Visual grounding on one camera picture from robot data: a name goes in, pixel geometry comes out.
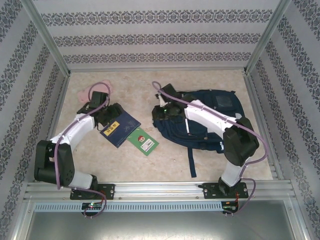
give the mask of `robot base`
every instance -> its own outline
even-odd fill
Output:
[[[98,184],[98,192],[105,195],[107,200],[113,200],[115,196],[115,185],[114,184]],[[101,196],[96,193],[90,193],[80,190],[71,190],[70,199],[71,200],[101,200]]]
[[[239,199],[249,197],[245,182],[238,182],[227,194],[221,192],[219,185],[218,182],[206,182],[198,187],[203,189],[204,199],[235,199],[237,193]]]

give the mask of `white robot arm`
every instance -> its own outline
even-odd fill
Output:
[[[96,176],[75,169],[72,152],[84,136],[98,124],[106,126],[124,111],[120,104],[115,103],[90,114],[92,110],[101,106],[106,98],[106,93],[94,91],[92,100],[77,112],[72,123],[57,136],[50,140],[41,140],[37,144],[34,166],[34,178],[37,181],[57,184],[55,163],[50,159],[54,158],[54,150],[58,144],[57,162],[60,185],[78,189],[97,189]]]
[[[237,119],[235,117],[224,115],[212,108],[209,108],[208,106],[204,105],[200,100],[193,100],[193,104],[196,104],[198,106],[202,106],[203,108],[210,109],[211,111],[214,111],[216,114],[232,121],[236,122]],[[208,111],[205,111],[203,109],[199,109],[197,107],[194,107],[192,105],[188,105],[184,109],[185,117],[189,120],[195,121],[203,126],[205,126],[208,129],[208,132],[216,133],[219,137],[224,139],[224,133],[225,129],[231,128],[233,125],[231,123],[228,123],[221,118],[211,114]],[[234,165],[230,161],[227,162],[225,170],[221,176],[222,181],[227,184],[229,187],[233,187],[236,185],[240,180],[240,173],[242,169],[245,167],[245,163],[250,159],[248,157],[244,163],[239,165]]]
[[[249,119],[244,116],[237,119],[224,115],[209,108],[190,94],[182,96],[176,92],[171,84],[161,89],[153,86],[160,92],[157,95],[160,105],[154,113],[154,118],[169,119],[178,115],[183,116],[205,126],[208,133],[216,133],[222,138],[224,156],[228,162],[219,179],[219,189],[225,196],[228,195],[237,187],[241,180],[241,174],[246,167],[245,164],[259,147],[257,137],[242,128],[253,132]]]

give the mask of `patterned wallpaper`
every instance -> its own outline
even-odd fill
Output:
[[[65,77],[18,0],[0,3],[0,240],[10,235],[35,146],[46,139]]]
[[[71,70],[244,67],[279,0],[35,0]]]
[[[281,170],[320,239],[320,2],[294,0],[251,73]]]

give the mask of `pink cloth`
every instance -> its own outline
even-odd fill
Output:
[[[111,93],[113,93],[114,89],[111,86],[111,83],[110,83],[109,80],[102,80],[100,82],[107,84],[110,87]],[[90,87],[91,86],[88,86],[86,89],[84,89],[82,91],[79,91],[77,93],[78,100],[79,100],[80,103],[85,104],[85,103],[89,102],[88,92],[89,92]],[[91,93],[90,93],[90,98],[92,97],[93,91],[102,92],[102,93],[108,93],[107,87],[105,85],[103,85],[103,84],[96,85],[96,86],[94,86],[92,88]]]

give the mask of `yellow label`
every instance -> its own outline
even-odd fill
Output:
[[[103,133],[106,136],[109,136],[120,124],[115,121],[114,123],[112,123],[112,125],[110,127],[108,127]]]

